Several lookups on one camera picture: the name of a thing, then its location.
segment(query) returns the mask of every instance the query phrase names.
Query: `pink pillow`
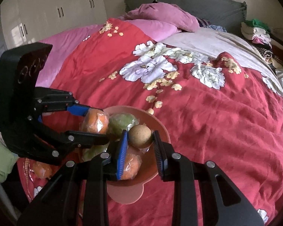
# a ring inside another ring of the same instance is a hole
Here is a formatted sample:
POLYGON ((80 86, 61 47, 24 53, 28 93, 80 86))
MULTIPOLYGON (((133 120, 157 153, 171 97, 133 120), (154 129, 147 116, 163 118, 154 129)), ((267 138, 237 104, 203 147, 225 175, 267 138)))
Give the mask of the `pink pillow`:
POLYGON ((135 19, 126 20, 126 22, 140 28, 147 36, 151 37, 155 41, 162 41, 181 31, 174 25, 157 20, 135 19))
POLYGON ((167 22, 179 29, 196 32, 200 27, 195 16, 174 4, 149 3, 124 15, 125 19, 149 19, 167 22))

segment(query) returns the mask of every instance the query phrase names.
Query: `brown ball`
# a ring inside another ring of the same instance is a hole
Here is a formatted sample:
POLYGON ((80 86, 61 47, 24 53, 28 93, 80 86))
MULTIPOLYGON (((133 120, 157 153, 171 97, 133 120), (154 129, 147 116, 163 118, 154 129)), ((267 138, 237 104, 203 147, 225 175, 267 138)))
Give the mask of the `brown ball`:
POLYGON ((133 126, 128 133, 129 142, 138 149, 144 149, 152 144, 153 137, 151 130, 144 125, 133 126))
POLYGON ((105 112, 90 108, 82 123, 81 130, 83 132, 105 134, 108 124, 109 118, 105 112))
POLYGON ((52 175, 52 169, 50 165, 36 161, 32 166, 33 172, 38 178, 45 179, 50 178, 52 175))

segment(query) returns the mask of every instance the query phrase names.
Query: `cabinet handle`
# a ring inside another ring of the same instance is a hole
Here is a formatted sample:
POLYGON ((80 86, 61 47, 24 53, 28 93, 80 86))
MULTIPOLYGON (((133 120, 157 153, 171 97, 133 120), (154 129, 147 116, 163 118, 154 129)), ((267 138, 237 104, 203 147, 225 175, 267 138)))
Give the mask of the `cabinet handle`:
POLYGON ((22 30, 22 26, 20 26, 20 28, 21 28, 22 36, 24 37, 24 33, 23 33, 23 30, 22 30))
POLYGON ((24 29, 25 29, 25 32, 26 32, 26 34, 27 34, 27 30, 26 30, 26 26, 24 25, 24 29))

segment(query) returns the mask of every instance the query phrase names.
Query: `wrapped orange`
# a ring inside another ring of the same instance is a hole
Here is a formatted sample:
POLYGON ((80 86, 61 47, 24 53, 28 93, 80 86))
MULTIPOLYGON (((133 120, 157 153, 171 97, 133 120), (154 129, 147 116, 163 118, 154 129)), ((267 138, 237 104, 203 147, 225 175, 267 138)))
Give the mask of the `wrapped orange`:
POLYGON ((105 134, 108 129, 109 116, 107 113, 90 108, 81 125, 81 131, 105 134))

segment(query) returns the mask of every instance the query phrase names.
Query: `white flower print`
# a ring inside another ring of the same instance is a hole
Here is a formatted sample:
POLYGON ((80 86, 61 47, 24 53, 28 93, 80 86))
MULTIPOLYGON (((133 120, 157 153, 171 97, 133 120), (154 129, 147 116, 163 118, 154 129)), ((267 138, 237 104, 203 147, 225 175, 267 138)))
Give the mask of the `white flower print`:
POLYGON ((135 47, 135 51, 133 54, 135 56, 148 56, 148 57, 157 57, 161 54, 163 48, 166 47, 165 44, 158 42, 157 44, 153 44, 153 42, 148 41, 146 46, 144 43, 137 45, 135 47))
POLYGON ((142 83, 152 83, 153 81, 165 77, 166 71, 176 71, 177 66, 172 65, 164 56, 154 59, 148 56, 141 56, 138 60, 126 64, 119 74, 130 82, 141 79, 142 83))
POLYGON ((208 56, 189 50, 182 50, 178 47, 170 48, 169 50, 164 49, 162 55, 169 56, 171 59, 175 59, 175 61, 181 62, 183 64, 201 64, 210 62, 208 56))
POLYGON ((36 188, 33 189, 33 197, 35 198, 37 196, 37 194, 39 194, 39 192, 41 191, 43 187, 38 186, 36 188))
POLYGON ((190 70, 190 73, 199 79, 202 84, 220 90, 220 87, 224 87, 225 82, 225 77, 221 70, 222 68, 213 68, 198 64, 190 70))
POLYGON ((280 95, 278 92, 277 92, 277 86, 275 85, 275 83, 269 78, 267 77, 266 75, 262 74, 261 75, 263 76, 262 77, 262 80, 264 81, 264 83, 267 85, 267 87, 269 89, 271 89, 274 93, 280 95))
POLYGON ((267 216, 267 212, 265 210, 258 210, 259 215, 262 217, 264 223, 266 224, 268 221, 268 216, 267 216))

